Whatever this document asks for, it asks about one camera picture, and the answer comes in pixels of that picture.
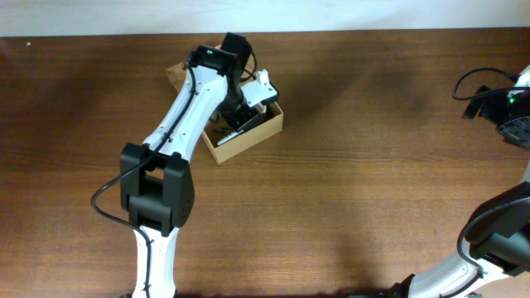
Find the black permanent marker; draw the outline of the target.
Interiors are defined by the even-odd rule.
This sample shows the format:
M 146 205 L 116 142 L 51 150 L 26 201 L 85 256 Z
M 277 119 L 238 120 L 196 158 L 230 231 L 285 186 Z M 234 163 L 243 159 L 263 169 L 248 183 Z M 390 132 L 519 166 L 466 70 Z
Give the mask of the black permanent marker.
M 243 134 L 243 131 L 234 131 L 234 132 L 231 132 L 230 134 L 228 134 L 226 137 L 222 138 L 221 140 L 219 140 L 217 142 L 217 146 L 220 147 L 222 145 L 224 145 L 225 143 L 235 139 L 236 137 L 238 137 L 239 135 Z

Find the brown cardboard box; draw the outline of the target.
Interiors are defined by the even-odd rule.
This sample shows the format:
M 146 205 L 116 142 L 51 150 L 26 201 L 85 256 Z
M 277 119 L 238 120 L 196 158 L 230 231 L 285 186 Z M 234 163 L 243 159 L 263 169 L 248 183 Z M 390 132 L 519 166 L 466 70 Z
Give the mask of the brown cardboard box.
M 243 132 L 235 139 L 218 147 L 217 142 L 232 129 L 216 112 L 227 94 L 228 85 L 241 88 L 239 82 L 246 58 L 210 46 L 199 46 L 185 61 L 185 75 L 169 112 L 155 132 L 144 140 L 149 147 L 164 156 L 178 155 L 190 161 L 200 137 L 206 140 L 217 162 L 222 162 L 281 131 L 282 111 L 276 102 L 256 105 L 267 114 L 259 126 Z M 256 79 L 256 74 L 249 82 Z

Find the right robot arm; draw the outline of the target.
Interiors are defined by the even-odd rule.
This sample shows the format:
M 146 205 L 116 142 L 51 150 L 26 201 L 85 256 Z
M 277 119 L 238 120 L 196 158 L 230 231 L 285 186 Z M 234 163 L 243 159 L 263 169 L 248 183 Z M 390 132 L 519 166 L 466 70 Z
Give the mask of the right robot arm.
M 529 70 L 500 70 L 513 86 L 480 86 L 466 96 L 464 118 L 492 122 L 504 142 L 529 148 Z M 476 297 L 478 289 L 529 270 L 529 175 L 481 204 L 460 231 L 456 250 L 427 272 L 411 274 L 375 298 Z

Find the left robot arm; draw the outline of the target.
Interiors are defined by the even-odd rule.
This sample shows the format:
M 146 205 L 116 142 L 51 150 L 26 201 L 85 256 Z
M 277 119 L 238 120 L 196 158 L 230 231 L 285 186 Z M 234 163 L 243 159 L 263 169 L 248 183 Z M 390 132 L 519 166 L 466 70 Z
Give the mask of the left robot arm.
M 174 297 L 173 265 L 179 229 L 190 216 L 195 189 L 190 160 L 216 114 L 229 127 L 226 140 L 266 120 L 278 92 L 264 70 L 244 76 L 255 56 L 244 36 L 227 33 L 220 47 L 190 53 L 185 79 L 170 110 L 142 144 L 120 156 L 121 205 L 137 240 L 137 284 L 132 297 Z

